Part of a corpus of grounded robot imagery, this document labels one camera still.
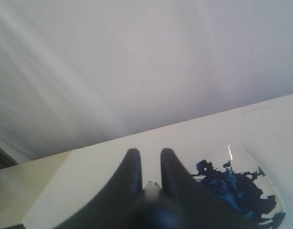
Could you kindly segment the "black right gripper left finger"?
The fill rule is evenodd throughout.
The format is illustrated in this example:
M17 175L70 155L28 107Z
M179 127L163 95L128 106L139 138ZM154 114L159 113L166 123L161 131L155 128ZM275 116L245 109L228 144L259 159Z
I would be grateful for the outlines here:
M111 229L142 191L141 156L129 149L105 186L57 229Z

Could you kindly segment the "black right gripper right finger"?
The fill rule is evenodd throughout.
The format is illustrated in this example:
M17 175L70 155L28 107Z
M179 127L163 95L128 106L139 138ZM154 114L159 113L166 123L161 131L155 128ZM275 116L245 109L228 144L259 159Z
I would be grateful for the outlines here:
M211 196L185 169L170 148L160 154L163 191L193 229L259 229L258 223Z

